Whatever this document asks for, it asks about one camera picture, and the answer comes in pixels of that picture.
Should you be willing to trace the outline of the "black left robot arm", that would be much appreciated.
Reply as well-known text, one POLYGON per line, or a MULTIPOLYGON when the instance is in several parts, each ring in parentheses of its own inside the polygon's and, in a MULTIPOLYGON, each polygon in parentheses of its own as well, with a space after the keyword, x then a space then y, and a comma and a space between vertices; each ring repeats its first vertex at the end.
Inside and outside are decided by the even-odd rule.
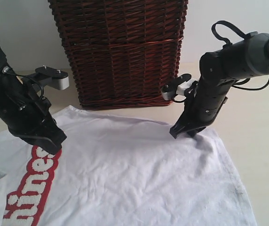
POLYGON ((66 139, 49 111, 50 101, 44 88, 69 87, 68 73, 42 66, 29 75, 19 75, 8 64, 0 47, 0 118, 9 132, 30 145, 55 155, 66 139))

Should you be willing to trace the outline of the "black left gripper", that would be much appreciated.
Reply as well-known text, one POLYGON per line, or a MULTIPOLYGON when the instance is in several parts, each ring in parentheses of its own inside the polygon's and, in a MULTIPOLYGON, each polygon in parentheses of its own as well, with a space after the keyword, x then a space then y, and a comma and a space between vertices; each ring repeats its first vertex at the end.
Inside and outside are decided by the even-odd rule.
POLYGON ((49 112, 51 103, 44 88, 36 92, 22 82, 25 76, 17 75, 9 65, 0 68, 0 118, 13 136, 57 154, 67 136, 49 112))

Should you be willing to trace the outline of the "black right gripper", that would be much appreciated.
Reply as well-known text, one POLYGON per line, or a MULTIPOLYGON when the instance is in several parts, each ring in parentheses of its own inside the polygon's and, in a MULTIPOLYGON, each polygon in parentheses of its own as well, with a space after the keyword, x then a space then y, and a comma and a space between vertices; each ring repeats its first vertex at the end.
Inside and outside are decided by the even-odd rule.
POLYGON ((222 58, 217 52, 205 53, 199 61, 200 79, 195 96, 185 105, 185 110, 174 126, 169 130, 173 138, 181 133, 190 137, 212 125, 223 101, 235 83, 227 78, 222 68, 222 58))

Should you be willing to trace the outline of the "black and grey right robot arm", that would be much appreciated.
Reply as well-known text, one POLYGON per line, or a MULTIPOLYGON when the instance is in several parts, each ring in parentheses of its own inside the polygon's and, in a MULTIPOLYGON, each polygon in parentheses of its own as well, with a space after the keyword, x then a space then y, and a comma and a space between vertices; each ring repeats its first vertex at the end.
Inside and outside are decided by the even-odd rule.
POLYGON ((250 33, 246 40, 206 52, 199 61, 199 80, 189 79, 176 93, 185 96, 184 111, 170 129, 173 138, 191 137, 216 119, 227 93, 239 80, 269 76, 269 34, 250 33))

